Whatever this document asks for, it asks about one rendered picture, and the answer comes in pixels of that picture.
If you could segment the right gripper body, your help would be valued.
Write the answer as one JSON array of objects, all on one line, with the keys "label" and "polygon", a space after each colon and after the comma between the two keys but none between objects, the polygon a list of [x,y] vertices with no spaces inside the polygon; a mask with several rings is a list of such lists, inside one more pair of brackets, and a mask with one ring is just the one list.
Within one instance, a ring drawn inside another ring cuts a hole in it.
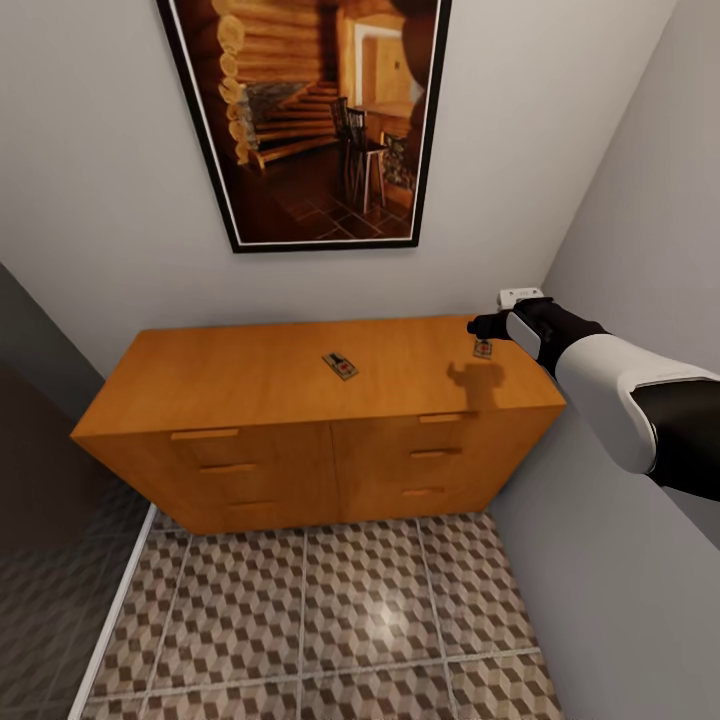
[{"label": "right gripper body", "polygon": [[502,332],[502,318],[510,314],[510,311],[503,311],[500,314],[478,314],[476,315],[476,334],[478,339],[512,340],[504,336]]}]

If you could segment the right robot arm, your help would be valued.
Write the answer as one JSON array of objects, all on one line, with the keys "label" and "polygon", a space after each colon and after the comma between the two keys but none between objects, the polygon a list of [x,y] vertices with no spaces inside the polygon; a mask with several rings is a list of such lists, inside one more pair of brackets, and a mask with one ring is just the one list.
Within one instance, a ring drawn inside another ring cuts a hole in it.
[{"label": "right robot arm", "polygon": [[538,288],[498,292],[468,334],[513,340],[567,392],[612,460],[645,474],[720,551],[720,376],[559,310]]}]

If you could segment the mousetrap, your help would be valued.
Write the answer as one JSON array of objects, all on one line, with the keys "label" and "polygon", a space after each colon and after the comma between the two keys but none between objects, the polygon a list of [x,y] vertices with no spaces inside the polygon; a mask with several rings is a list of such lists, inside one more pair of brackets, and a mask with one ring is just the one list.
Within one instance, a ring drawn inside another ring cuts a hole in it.
[{"label": "mousetrap", "polygon": [[340,352],[333,351],[322,357],[324,361],[342,378],[347,381],[359,373],[359,370],[353,366]]},{"label": "mousetrap", "polygon": [[473,357],[492,359],[493,339],[475,339]]}]

